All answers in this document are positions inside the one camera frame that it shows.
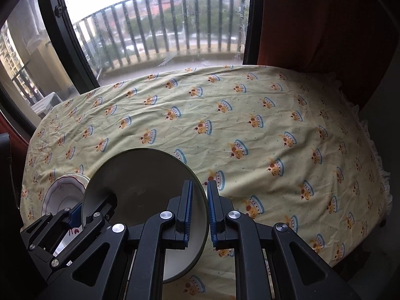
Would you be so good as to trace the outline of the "red curtain right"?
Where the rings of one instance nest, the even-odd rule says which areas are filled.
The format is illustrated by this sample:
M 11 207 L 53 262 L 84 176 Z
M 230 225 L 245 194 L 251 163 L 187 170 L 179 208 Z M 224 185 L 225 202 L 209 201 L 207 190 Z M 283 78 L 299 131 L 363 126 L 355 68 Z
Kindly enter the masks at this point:
M 338 82 L 365 104 L 399 43 L 399 0 L 260 0 L 258 59 Z

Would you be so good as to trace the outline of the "balcony metal railing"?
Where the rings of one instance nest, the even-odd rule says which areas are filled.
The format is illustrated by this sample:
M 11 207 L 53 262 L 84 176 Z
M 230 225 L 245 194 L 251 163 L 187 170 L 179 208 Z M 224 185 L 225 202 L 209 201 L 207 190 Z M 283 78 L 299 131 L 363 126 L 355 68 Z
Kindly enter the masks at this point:
M 74 23 L 95 75 L 141 63 L 241 60 L 250 0 L 124 0 Z

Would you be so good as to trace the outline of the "white air conditioner unit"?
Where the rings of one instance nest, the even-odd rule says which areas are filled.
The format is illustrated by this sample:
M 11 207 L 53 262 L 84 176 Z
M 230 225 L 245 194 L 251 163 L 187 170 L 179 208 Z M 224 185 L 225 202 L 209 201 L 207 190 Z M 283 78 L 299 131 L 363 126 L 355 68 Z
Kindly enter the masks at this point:
M 34 113 L 43 119 L 56 105 L 62 103 L 57 93 L 51 92 L 31 106 Z

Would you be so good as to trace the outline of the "yellow crown-print tablecloth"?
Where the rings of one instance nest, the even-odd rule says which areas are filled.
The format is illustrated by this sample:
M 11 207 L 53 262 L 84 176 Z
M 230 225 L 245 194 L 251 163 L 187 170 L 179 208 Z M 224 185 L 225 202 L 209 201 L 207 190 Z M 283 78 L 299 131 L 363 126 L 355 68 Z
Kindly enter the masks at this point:
M 203 185 L 215 180 L 257 222 L 287 224 L 331 266 L 391 208 L 367 125 L 334 88 L 290 70 L 228 65 L 152 73 L 55 106 L 29 143 L 25 226 L 58 178 L 91 177 L 140 147 L 174 156 Z

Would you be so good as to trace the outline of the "hanging white cloth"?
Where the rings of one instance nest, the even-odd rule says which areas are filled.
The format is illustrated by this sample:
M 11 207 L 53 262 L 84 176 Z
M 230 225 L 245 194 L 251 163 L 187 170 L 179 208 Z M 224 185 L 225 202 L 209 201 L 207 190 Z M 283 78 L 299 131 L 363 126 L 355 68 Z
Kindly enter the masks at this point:
M 39 9 L 38 0 L 20 0 L 15 7 L 18 27 L 22 41 L 29 54 L 32 54 L 48 34 Z

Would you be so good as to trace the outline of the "large green-rimmed white bowl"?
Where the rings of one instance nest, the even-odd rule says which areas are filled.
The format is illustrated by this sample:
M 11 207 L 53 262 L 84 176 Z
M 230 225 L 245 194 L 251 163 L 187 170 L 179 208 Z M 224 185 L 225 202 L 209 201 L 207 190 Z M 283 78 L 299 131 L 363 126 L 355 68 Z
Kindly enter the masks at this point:
M 188 247 L 167 250 L 164 281 L 183 277 L 196 265 L 209 232 L 207 198 L 191 168 L 176 156 L 152 148 L 123 151 L 108 159 L 90 178 L 82 202 L 81 217 L 94 214 L 110 194 L 116 196 L 112 224 L 143 224 L 166 210 L 168 201 L 180 196 L 184 182 L 192 182 L 192 213 Z

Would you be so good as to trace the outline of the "white plate red pattern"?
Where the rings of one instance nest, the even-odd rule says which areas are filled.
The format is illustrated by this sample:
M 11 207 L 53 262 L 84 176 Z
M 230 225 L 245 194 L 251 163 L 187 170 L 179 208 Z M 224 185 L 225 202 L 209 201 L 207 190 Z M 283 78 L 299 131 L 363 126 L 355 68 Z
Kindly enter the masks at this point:
M 67 175 L 59 177 L 50 185 L 45 193 L 41 215 L 48 213 L 55 215 L 65 208 L 72 209 L 83 200 L 86 187 L 74 177 Z M 78 228 L 69 229 L 53 252 L 53 256 L 57 256 L 82 229 L 82 224 Z

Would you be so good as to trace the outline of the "red curtain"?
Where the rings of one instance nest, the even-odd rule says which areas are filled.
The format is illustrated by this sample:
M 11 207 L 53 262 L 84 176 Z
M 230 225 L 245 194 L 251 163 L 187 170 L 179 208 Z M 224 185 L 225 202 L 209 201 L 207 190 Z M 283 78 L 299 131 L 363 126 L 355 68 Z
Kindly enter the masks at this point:
M 338 82 L 365 104 L 399 43 L 399 0 L 260 0 L 258 59 Z
M 9 134 L 11 152 L 19 157 L 25 157 L 28 151 L 27 141 L 11 126 L 10 122 L 1 113 L 1 133 Z

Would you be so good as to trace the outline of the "red curtain left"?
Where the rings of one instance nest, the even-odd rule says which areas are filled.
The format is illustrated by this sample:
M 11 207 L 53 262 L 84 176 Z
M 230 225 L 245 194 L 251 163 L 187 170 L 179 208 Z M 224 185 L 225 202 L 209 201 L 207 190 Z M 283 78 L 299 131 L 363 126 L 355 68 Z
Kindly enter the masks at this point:
M 1 133 L 9 134 L 11 152 L 19 157 L 25 157 L 28 151 L 27 141 L 11 126 L 10 122 L 1 113 Z

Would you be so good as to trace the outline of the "black window frame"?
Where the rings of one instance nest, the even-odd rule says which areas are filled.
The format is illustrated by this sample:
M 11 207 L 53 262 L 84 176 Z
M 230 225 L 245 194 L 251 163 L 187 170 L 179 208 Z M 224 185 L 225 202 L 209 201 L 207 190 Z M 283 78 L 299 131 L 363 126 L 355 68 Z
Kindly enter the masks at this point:
M 151 72 L 167 72 L 221 64 L 247 64 L 256 0 L 249 0 L 245 51 L 241 60 L 171 60 L 141 63 L 96 75 L 90 68 L 73 25 L 102 8 L 124 0 L 38 0 L 48 39 L 29 54 L 22 41 L 15 8 L 20 0 L 1 0 L 1 113 L 25 138 L 41 122 L 31 106 L 52 92 L 62 101 L 123 79 Z

